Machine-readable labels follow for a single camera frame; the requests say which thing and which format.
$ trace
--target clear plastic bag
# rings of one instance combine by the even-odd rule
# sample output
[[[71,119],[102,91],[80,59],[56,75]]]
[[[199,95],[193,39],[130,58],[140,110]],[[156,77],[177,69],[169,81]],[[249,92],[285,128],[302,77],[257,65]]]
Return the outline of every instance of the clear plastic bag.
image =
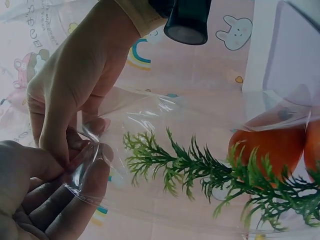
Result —
[[[218,15],[212,12],[211,16],[220,16],[223,26],[232,28],[237,19],[224,11],[233,8],[238,12],[240,1],[226,2],[219,2],[221,8],[212,4],[212,11]],[[246,7],[240,4],[247,22],[253,2],[248,0]],[[33,146],[26,86],[95,3],[28,0],[10,1],[6,8],[0,8],[0,140]],[[77,156],[76,170],[65,174],[65,186],[88,203],[195,232],[244,238],[257,234],[269,238],[313,237],[319,231],[317,225],[310,225],[312,218],[316,223],[319,220],[320,179],[308,174],[306,165],[315,168],[317,156],[312,154],[318,154],[314,148],[317,134],[308,137],[310,132],[317,133],[317,86],[311,89],[302,82],[281,96],[274,89],[242,92],[239,84],[243,82],[249,45],[229,51],[228,29],[223,31],[217,22],[215,17],[209,21],[212,40],[203,47],[162,41],[158,34],[161,27],[133,46],[134,52],[140,43],[154,44],[140,51],[149,54],[155,64],[151,67],[146,58],[135,62],[137,56],[128,56],[117,86],[99,109],[99,117],[110,120],[104,133],[95,135],[85,128],[79,113],[77,130],[90,139],[90,144]],[[226,49],[217,50],[221,44]],[[167,63],[171,57],[172,64]],[[177,58],[185,62],[178,64]],[[148,89],[146,80],[151,83]],[[248,143],[245,149],[249,153],[259,147],[260,157],[255,159],[246,152],[243,159],[247,162],[236,161],[233,157],[238,152],[232,151],[232,146],[237,140]],[[303,155],[306,147],[308,161]],[[267,167],[264,171],[260,163],[267,153],[272,170]],[[84,179],[101,164],[110,166],[106,194],[84,191]],[[278,177],[285,165],[293,173],[282,183]],[[149,168],[137,170],[141,166]],[[138,185],[133,181],[135,173]],[[303,197],[305,190],[310,192]],[[230,196],[234,198],[228,206],[220,208]],[[243,212],[246,203],[255,199],[258,202]],[[254,213],[246,218],[251,210]],[[275,224],[274,216],[279,217],[276,220],[280,225]]]
[[[306,98],[309,96],[307,89],[303,86],[296,91],[300,96],[301,94],[305,94]],[[127,96],[127,100],[121,98],[124,95]],[[94,136],[88,130],[79,130],[94,142],[95,147],[92,146],[92,148],[96,148],[96,157],[86,158],[77,171],[68,175],[66,186],[76,196],[89,203],[96,203],[128,216],[180,228],[187,227],[194,231],[217,234],[227,231],[230,234],[243,235],[259,233],[268,237],[285,237],[288,231],[291,234],[294,232],[295,235],[305,234],[305,231],[312,234],[316,228],[308,226],[305,223],[306,219],[289,207],[291,203],[288,203],[288,198],[282,194],[296,189],[294,187],[303,188],[302,185],[305,185],[313,188],[309,193],[317,195],[314,193],[317,187],[311,187],[310,176],[305,169],[304,159],[301,158],[306,143],[306,126],[310,121],[310,112],[313,108],[297,105],[285,99],[279,101],[276,96],[272,91],[248,93],[228,91],[170,98],[114,87],[110,92],[110,98],[107,95],[101,105],[100,117],[109,119],[111,122],[108,130],[100,136]],[[123,100],[117,105],[110,105],[111,97]],[[255,116],[252,117],[254,110],[251,109],[248,112],[246,107],[252,103],[259,104],[261,100],[263,100],[262,105],[260,104],[256,109],[261,111],[264,108],[264,111],[256,111]],[[318,116],[313,117],[311,120],[315,123]],[[239,131],[243,131],[244,140],[248,142],[247,147],[249,146],[250,150],[254,150],[254,146],[263,148],[262,152],[266,151],[265,146],[258,145],[261,141],[269,147],[267,151],[273,167],[271,172],[279,176],[282,168],[288,165],[290,173],[293,173],[292,177],[288,176],[288,181],[294,179],[299,182],[292,182],[294,186],[281,185],[273,182],[275,177],[273,180],[270,179],[270,182],[259,182],[254,185],[250,182],[252,179],[241,179],[245,174],[250,173],[250,176],[254,176],[254,173],[258,174],[257,171],[263,172],[263,166],[258,163],[260,159],[257,157],[257,164],[255,165],[252,160],[252,165],[259,166],[259,169],[252,169],[252,166],[248,171],[235,168],[234,160],[230,159],[229,142],[233,136],[236,136],[235,132]],[[170,141],[168,134],[172,134],[173,142]],[[105,153],[97,154],[99,146],[103,148],[105,145],[112,149],[113,159]],[[279,150],[279,147],[285,148],[286,151],[290,149],[291,153],[284,153]],[[90,195],[81,194],[82,186],[77,182],[80,176],[84,176],[90,170],[91,164],[99,159],[104,159],[106,164],[110,163],[112,180],[108,184],[106,195],[95,202],[95,198]],[[212,167],[213,172],[208,172],[210,171],[208,166]],[[244,171],[243,176],[239,173],[241,169]],[[265,179],[264,174],[260,173],[260,178]],[[236,195],[244,189],[238,186],[229,192],[234,181],[240,184],[242,180],[249,190],[244,190],[243,194],[232,197],[227,206],[224,205],[220,212],[215,212],[216,218],[214,218],[215,209],[219,208],[227,196]],[[275,197],[270,197],[266,193],[266,195],[260,194],[260,188],[263,186],[268,189],[266,193],[273,194]],[[306,193],[304,189],[300,189],[299,194],[302,192]],[[264,215],[263,209],[260,209],[263,206],[262,201],[258,202],[259,207],[257,204],[252,204],[242,212],[245,204],[255,197],[264,198],[265,206],[271,206],[275,202],[275,204],[285,203],[283,206],[289,208],[288,210],[278,209],[282,212],[278,215],[279,225],[274,224],[274,219],[270,216],[262,220],[265,221],[265,225],[274,224],[273,230],[264,230],[259,221],[255,225],[257,218],[260,219],[257,215]],[[302,198],[299,201],[302,200],[306,201],[304,204],[309,204],[308,200]],[[254,214],[246,218],[256,207]]]

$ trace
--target fingernail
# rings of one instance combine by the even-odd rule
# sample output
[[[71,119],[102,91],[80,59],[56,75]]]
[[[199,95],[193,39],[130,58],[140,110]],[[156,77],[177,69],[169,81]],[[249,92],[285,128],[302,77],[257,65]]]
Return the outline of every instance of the fingernail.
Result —
[[[71,142],[69,146],[70,146],[71,149],[81,151],[88,144],[89,144],[88,140],[79,140],[79,141]]]
[[[104,131],[106,131],[109,128],[110,124],[111,124],[111,120],[109,118],[104,119],[104,123],[105,123]]]

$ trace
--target finger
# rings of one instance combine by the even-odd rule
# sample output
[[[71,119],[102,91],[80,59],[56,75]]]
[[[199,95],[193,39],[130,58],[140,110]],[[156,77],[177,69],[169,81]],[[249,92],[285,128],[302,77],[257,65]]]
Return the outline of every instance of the finger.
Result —
[[[66,130],[66,141],[68,144],[69,161],[71,162],[89,144],[89,140],[83,140],[73,127]]]
[[[72,128],[68,129],[68,132],[70,134],[67,134],[69,136],[69,141],[79,141],[81,140],[80,136],[75,133],[75,130],[73,130]],[[71,162],[77,162],[77,166],[84,160],[84,156],[86,153],[89,153],[89,147],[83,147],[82,151],[80,151],[80,153],[77,154],[77,156],[75,157],[74,160],[72,160]],[[34,189],[33,191],[29,192],[24,200],[23,200],[23,207],[26,211],[26,213],[31,213],[33,210],[35,210],[36,208],[38,208],[41,204],[43,204],[63,183],[63,178],[59,177],[57,179],[55,179],[52,182],[47,182],[41,186],[39,186],[38,188]]]
[[[29,184],[29,191],[28,193],[32,192],[36,188],[40,187],[42,184],[44,184],[44,181],[37,177],[30,178],[30,184]]]
[[[87,122],[84,127],[86,131],[94,134],[95,136],[101,135],[105,130],[109,128],[111,124],[110,119],[103,119],[101,117],[97,117]]]
[[[32,110],[30,109],[29,117],[30,117],[33,140],[34,140],[35,145],[38,147],[42,128],[44,126],[45,115],[40,114],[40,113],[36,113],[36,112],[32,112]]]
[[[33,210],[41,206],[59,187],[61,187],[61,185],[62,179],[57,178],[56,180],[46,182],[29,192],[22,202],[25,213],[30,214]]]
[[[43,204],[33,210],[29,218],[44,232],[73,198],[74,195],[62,185]]]
[[[105,161],[102,159],[95,161],[85,175],[81,194],[90,196],[99,204],[106,194],[109,173],[110,168]],[[96,208],[96,205],[75,197],[47,228],[45,233],[50,239],[78,239]]]
[[[56,159],[44,149],[24,147],[24,156],[29,179],[36,177],[44,182],[49,182],[63,172]]]

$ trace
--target sleeve cuff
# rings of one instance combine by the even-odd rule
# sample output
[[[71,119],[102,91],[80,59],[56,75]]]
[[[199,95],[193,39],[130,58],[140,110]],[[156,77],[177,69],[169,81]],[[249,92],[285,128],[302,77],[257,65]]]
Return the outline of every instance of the sleeve cuff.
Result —
[[[148,0],[114,1],[131,19],[141,38],[167,22],[167,19],[162,18],[156,10],[150,6]]]

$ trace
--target orange fruit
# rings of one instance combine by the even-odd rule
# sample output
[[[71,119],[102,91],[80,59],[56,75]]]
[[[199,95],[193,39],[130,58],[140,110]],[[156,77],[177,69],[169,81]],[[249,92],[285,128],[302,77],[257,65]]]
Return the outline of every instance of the orange fruit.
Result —
[[[311,119],[316,111],[320,112],[318,108],[311,110]],[[320,161],[320,119],[311,120],[307,125],[303,160],[307,170],[317,171],[317,161]]]
[[[279,123],[284,120],[282,119],[283,116],[281,114],[283,113],[281,111],[283,109],[265,112],[247,122],[246,126],[258,127]],[[306,127],[305,124],[302,124],[263,131],[237,130],[229,141],[229,155],[231,154],[232,147],[237,143],[235,161],[244,147],[241,162],[244,166],[247,166],[251,152],[257,148],[256,163],[262,174],[264,176],[267,175],[261,159],[265,158],[268,154],[272,172],[281,180],[284,166],[288,167],[288,175],[290,176],[298,165],[306,143]]]

